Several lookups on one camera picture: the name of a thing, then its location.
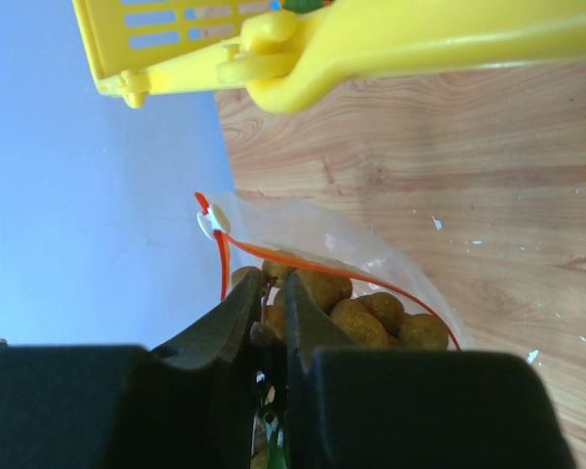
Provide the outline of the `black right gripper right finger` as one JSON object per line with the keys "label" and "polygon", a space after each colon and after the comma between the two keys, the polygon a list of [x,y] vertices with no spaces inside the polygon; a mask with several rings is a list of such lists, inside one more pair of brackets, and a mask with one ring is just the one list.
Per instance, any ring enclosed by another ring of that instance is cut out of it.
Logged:
{"label": "black right gripper right finger", "polygon": [[547,391],[521,358],[356,345],[286,282],[295,468],[572,468]]}

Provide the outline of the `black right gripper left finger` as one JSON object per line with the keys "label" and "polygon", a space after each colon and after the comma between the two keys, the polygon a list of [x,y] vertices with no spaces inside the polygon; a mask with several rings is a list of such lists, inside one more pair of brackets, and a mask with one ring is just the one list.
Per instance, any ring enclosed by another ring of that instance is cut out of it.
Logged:
{"label": "black right gripper left finger", "polygon": [[165,343],[0,346],[0,468],[246,468],[260,277]]}

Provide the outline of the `brown longan bunch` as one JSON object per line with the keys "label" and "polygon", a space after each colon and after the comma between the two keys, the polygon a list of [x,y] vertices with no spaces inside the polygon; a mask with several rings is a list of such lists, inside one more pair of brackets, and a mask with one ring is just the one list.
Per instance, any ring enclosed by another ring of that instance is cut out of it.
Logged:
{"label": "brown longan bunch", "polygon": [[250,342],[261,353],[257,373],[258,410],[253,422],[252,468],[288,468],[288,377],[285,281],[292,274],[302,280],[314,304],[356,344],[370,348],[445,351],[450,345],[446,324],[430,314],[409,314],[396,295],[388,292],[353,295],[348,277],[297,269],[265,260],[261,267],[244,266],[230,274],[230,288],[246,275],[260,277],[260,320],[253,323]]}

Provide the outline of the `clear zip top bag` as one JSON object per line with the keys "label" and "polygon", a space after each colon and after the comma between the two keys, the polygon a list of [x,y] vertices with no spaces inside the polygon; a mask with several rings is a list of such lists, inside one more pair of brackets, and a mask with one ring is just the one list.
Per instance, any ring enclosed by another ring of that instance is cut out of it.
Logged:
{"label": "clear zip top bag", "polygon": [[194,197],[198,225],[219,251],[223,294],[230,291],[233,270],[276,261],[346,277],[355,296],[391,292],[407,311],[441,320],[450,349],[475,349],[472,334],[433,283],[371,230],[301,199],[256,205],[233,192]]}

